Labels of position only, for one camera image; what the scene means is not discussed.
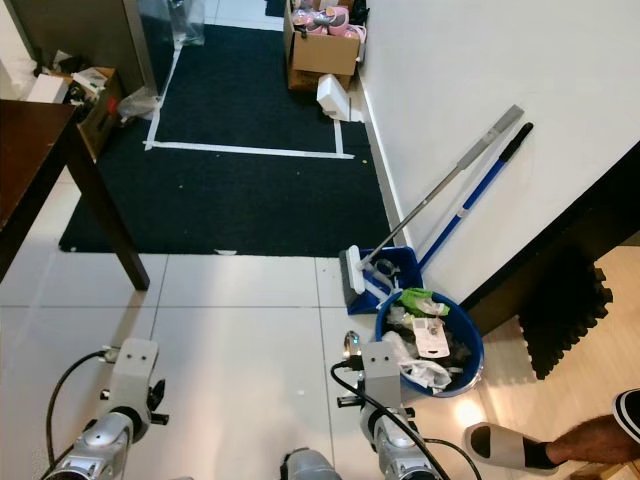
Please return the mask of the silver metal spoon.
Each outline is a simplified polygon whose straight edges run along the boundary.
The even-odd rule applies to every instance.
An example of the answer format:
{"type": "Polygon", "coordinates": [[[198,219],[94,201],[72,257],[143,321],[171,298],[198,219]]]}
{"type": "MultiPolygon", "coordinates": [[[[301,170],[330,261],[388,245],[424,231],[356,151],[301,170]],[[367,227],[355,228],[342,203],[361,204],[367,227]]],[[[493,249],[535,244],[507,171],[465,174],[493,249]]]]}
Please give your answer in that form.
{"type": "Polygon", "coordinates": [[[343,338],[343,361],[339,365],[351,370],[364,369],[364,356],[362,356],[362,343],[360,335],[356,332],[347,332],[343,338]]]}

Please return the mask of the white printed paper tag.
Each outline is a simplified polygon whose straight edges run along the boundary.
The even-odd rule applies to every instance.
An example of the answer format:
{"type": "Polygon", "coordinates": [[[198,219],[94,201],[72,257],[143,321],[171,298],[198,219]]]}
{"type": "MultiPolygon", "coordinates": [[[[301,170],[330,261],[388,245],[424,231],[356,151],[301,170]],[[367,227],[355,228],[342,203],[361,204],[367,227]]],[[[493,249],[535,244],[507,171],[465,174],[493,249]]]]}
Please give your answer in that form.
{"type": "Polygon", "coordinates": [[[411,326],[417,356],[420,358],[447,358],[451,356],[447,329],[439,317],[413,317],[411,326]]]}

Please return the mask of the green plastic package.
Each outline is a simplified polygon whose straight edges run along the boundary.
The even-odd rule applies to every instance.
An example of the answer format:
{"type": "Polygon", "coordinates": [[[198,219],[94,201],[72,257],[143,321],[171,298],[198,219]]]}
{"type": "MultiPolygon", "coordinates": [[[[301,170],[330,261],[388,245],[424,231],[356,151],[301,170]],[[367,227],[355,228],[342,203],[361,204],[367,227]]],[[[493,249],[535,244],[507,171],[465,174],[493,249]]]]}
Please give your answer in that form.
{"type": "Polygon", "coordinates": [[[424,288],[407,288],[399,293],[398,303],[415,317],[444,317],[451,308],[434,300],[434,292],[424,288]]]}

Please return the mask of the blue plastic bucket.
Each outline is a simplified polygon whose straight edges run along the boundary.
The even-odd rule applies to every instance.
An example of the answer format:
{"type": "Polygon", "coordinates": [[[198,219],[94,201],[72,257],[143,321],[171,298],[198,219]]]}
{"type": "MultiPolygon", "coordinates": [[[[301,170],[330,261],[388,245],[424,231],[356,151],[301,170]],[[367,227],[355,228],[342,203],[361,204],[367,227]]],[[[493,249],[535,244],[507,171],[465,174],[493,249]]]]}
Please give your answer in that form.
{"type": "Polygon", "coordinates": [[[452,372],[451,384],[442,390],[433,390],[429,387],[421,387],[407,376],[399,376],[399,384],[406,390],[411,390],[420,396],[434,398],[451,398],[462,396],[476,387],[479,383],[481,371],[484,370],[485,347],[483,335],[476,328],[474,321],[468,316],[460,305],[444,296],[444,294],[431,291],[431,300],[440,305],[448,307],[447,315],[443,317],[444,329],[447,330],[447,337],[451,340],[451,348],[461,346],[463,357],[461,361],[454,362],[449,370],[452,372]]]}

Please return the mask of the grey slide slipper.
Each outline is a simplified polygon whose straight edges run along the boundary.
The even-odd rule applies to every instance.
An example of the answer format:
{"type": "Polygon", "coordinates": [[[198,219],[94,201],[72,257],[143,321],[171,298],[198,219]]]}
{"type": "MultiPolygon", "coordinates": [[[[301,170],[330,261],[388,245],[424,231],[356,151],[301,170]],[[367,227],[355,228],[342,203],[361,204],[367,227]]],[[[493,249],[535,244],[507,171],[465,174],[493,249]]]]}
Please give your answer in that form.
{"type": "Polygon", "coordinates": [[[527,451],[538,444],[531,436],[490,422],[479,422],[463,431],[463,447],[475,460],[503,468],[526,468],[527,451]]]}

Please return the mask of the dark carpet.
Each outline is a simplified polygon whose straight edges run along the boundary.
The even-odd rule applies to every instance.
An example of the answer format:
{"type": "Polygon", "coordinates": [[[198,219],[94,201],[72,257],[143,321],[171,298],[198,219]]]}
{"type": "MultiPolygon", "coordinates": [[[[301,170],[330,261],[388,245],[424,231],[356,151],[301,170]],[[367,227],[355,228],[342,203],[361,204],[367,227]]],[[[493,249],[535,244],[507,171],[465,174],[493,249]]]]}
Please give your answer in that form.
{"type": "MultiPolygon", "coordinates": [[[[180,52],[156,141],[335,152],[333,120],[288,90],[283,55],[278,31],[207,26],[180,52]]],[[[389,232],[364,125],[342,125],[355,159],[145,151],[148,127],[118,129],[99,159],[142,252],[333,257],[389,232]]]]}

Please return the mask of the black foam puzzle mat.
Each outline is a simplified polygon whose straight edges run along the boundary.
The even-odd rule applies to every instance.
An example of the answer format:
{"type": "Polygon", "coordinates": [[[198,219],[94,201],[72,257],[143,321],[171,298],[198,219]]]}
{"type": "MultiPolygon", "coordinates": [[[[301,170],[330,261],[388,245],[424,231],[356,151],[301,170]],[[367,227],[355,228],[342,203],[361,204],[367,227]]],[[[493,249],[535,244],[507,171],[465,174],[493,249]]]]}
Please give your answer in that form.
{"type": "Polygon", "coordinates": [[[518,311],[527,353],[536,379],[550,371],[608,315],[613,302],[605,274],[579,251],[563,253],[536,284],[532,296],[518,311]]]}

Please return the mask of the brown wooden table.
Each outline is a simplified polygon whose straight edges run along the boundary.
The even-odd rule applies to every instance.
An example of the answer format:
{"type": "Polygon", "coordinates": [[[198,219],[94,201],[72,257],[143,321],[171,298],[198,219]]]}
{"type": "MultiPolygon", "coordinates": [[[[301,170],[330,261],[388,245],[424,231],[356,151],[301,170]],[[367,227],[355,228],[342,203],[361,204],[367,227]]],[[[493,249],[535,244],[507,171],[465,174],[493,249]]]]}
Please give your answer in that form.
{"type": "Polygon", "coordinates": [[[76,109],[69,104],[0,102],[0,275],[12,265],[56,180],[68,168],[133,287],[146,291],[150,276],[140,251],[93,163],[74,115],[76,109]]]}

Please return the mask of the cardboard box with red mark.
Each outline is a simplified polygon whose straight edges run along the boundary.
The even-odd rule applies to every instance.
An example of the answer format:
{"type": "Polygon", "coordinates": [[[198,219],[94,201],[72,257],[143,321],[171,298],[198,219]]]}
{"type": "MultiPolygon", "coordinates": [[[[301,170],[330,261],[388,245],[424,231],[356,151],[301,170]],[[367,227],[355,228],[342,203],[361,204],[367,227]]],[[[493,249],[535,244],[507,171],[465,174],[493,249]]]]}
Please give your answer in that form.
{"type": "Polygon", "coordinates": [[[49,72],[63,78],[68,91],[64,104],[76,108],[76,125],[93,161],[99,160],[102,147],[120,123],[119,102],[122,87],[113,68],[91,67],[74,74],[49,72]]]}

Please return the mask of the black white striped shorts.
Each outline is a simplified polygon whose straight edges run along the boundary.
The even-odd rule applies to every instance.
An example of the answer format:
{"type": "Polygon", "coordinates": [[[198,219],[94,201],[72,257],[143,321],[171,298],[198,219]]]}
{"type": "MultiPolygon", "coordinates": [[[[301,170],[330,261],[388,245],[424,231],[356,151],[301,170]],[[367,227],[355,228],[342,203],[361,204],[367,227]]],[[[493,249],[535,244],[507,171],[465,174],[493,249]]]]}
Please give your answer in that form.
{"type": "Polygon", "coordinates": [[[640,445],[640,388],[617,394],[613,399],[613,416],[626,434],[640,445]]]}

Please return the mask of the clear crumpled plastic bag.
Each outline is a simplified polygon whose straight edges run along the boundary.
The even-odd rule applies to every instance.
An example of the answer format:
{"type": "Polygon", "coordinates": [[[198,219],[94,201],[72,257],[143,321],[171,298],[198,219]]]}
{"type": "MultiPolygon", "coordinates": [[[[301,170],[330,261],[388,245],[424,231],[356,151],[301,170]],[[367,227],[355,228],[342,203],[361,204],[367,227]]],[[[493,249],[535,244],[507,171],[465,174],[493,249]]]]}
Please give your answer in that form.
{"type": "Polygon", "coordinates": [[[150,119],[160,106],[163,97],[150,87],[140,87],[120,100],[116,111],[122,124],[128,124],[136,119],[150,119]]]}

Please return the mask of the white small box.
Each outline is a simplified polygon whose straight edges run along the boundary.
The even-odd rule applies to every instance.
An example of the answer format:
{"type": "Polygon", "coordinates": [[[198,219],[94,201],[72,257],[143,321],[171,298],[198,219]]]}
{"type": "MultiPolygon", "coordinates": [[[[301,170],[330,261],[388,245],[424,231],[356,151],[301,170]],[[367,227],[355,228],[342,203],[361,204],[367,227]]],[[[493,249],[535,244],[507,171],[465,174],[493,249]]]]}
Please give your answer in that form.
{"type": "Polygon", "coordinates": [[[315,99],[330,119],[337,122],[357,122],[346,87],[333,74],[324,74],[319,78],[315,99]]]}

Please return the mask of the white flat carton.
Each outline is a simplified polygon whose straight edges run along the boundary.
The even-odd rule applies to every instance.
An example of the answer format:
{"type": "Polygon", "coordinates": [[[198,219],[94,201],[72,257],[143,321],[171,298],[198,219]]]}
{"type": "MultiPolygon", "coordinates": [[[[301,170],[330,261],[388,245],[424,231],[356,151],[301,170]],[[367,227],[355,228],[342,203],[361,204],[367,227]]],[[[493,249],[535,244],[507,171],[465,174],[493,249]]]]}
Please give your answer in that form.
{"type": "Polygon", "coordinates": [[[68,88],[68,78],[41,74],[29,88],[27,95],[24,96],[24,101],[63,104],[68,88]]]}

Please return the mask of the large open cardboard box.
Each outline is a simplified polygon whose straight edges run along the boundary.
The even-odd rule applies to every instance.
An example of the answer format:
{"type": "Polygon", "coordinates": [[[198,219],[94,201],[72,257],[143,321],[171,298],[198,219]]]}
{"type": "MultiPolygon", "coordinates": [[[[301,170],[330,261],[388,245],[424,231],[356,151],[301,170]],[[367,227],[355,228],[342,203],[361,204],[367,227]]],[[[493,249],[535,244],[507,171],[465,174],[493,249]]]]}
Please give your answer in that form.
{"type": "Polygon", "coordinates": [[[294,32],[291,24],[293,10],[306,6],[323,12],[329,6],[346,6],[351,22],[364,27],[364,19],[356,17],[362,5],[364,0],[285,0],[283,46],[288,90],[314,92],[319,78],[324,74],[333,74],[347,87],[355,76],[366,41],[330,35],[303,37],[301,32],[294,32]]]}

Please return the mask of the grey metal cabinet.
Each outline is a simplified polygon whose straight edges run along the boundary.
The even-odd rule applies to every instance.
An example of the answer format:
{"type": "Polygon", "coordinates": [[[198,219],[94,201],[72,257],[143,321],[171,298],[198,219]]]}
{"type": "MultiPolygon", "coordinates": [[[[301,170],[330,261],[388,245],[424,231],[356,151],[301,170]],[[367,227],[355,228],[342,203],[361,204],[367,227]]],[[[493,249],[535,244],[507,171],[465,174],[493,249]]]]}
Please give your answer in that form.
{"type": "Polygon", "coordinates": [[[3,0],[41,67],[63,51],[110,67],[124,93],[163,90],[174,54],[168,0],[3,0]]]}

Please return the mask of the clear plastic container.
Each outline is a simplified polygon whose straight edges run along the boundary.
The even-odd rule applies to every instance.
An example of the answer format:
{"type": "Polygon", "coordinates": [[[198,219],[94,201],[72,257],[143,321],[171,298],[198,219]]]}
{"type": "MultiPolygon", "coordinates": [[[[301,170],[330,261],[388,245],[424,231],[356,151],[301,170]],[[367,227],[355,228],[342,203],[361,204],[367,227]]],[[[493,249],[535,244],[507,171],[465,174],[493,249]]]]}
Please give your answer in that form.
{"type": "Polygon", "coordinates": [[[204,45],[204,0],[134,0],[152,51],[204,45]]]}

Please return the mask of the pink plastic item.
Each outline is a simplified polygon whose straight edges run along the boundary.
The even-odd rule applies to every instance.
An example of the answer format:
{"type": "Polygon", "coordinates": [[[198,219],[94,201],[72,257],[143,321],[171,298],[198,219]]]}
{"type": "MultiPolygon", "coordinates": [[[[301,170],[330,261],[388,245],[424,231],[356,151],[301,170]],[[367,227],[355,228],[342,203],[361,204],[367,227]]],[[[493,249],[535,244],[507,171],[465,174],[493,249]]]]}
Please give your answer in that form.
{"type": "Polygon", "coordinates": [[[301,32],[303,37],[307,35],[329,35],[328,26],[324,23],[323,12],[312,8],[293,10],[291,24],[294,32],[301,32]]]}
{"type": "Polygon", "coordinates": [[[364,42],[367,37],[367,31],[364,27],[356,26],[351,22],[351,15],[349,15],[346,6],[329,6],[316,19],[316,23],[324,23],[325,31],[330,36],[358,38],[361,42],[364,42]]]}

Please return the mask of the blue long handled dustpan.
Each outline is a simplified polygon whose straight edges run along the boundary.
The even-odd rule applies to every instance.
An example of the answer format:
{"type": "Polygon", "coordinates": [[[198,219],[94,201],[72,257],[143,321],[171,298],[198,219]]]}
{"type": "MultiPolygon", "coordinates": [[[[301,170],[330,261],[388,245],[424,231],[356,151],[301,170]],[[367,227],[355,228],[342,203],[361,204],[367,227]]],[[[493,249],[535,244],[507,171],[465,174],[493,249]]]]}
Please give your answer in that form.
{"type": "Polygon", "coordinates": [[[408,246],[392,246],[390,244],[392,236],[388,236],[383,243],[372,250],[361,250],[360,247],[352,244],[347,250],[339,252],[342,292],[348,314],[374,314],[378,308],[387,303],[390,294],[407,288],[422,287],[422,270],[431,259],[434,259],[435,253],[440,250],[457,225],[484,195],[486,188],[516,155],[518,148],[529,137],[532,129],[534,124],[531,122],[521,125],[488,172],[476,184],[474,191],[454,211],[442,232],[430,244],[428,251],[422,255],[415,253],[408,246]]]}

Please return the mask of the silver handled white broom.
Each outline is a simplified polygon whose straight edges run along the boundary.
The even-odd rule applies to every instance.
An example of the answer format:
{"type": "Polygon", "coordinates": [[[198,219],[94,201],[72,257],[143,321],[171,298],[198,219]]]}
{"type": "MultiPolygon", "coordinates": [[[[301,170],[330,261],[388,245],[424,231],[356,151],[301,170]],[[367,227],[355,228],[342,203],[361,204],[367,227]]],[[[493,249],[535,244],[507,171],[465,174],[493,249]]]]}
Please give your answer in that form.
{"type": "MultiPolygon", "coordinates": [[[[396,236],[398,236],[398,234],[401,233],[402,230],[406,229],[407,225],[410,224],[411,221],[415,219],[416,216],[419,215],[420,212],[424,210],[431,201],[435,200],[435,198],[438,197],[440,193],[442,193],[443,189],[447,187],[454,178],[457,178],[458,175],[460,175],[462,172],[465,172],[465,170],[470,169],[471,166],[476,163],[476,160],[479,160],[480,157],[483,156],[485,152],[494,145],[495,142],[500,140],[500,138],[502,138],[504,134],[507,134],[509,129],[511,129],[513,125],[518,122],[518,120],[521,120],[522,116],[524,115],[525,110],[522,109],[520,105],[513,105],[511,106],[511,108],[508,108],[506,111],[504,111],[504,113],[499,116],[497,122],[495,122],[492,127],[490,127],[488,131],[486,131],[483,136],[481,136],[479,140],[474,143],[474,145],[468,148],[465,154],[463,154],[463,156],[461,157],[461,160],[458,160],[457,164],[453,166],[453,169],[449,170],[449,173],[445,175],[445,177],[440,180],[440,182],[436,184],[433,189],[431,189],[428,195],[424,197],[424,200],[420,201],[419,205],[413,207],[413,209],[408,212],[407,215],[404,215],[402,220],[399,221],[396,227],[390,229],[390,233],[388,234],[388,236],[392,236],[393,239],[396,238],[396,236]]],[[[366,250],[372,250],[372,248],[378,247],[379,244],[383,243],[385,239],[387,239],[387,237],[385,237],[383,241],[376,244],[376,246],[366,248],[366,250]]]]}

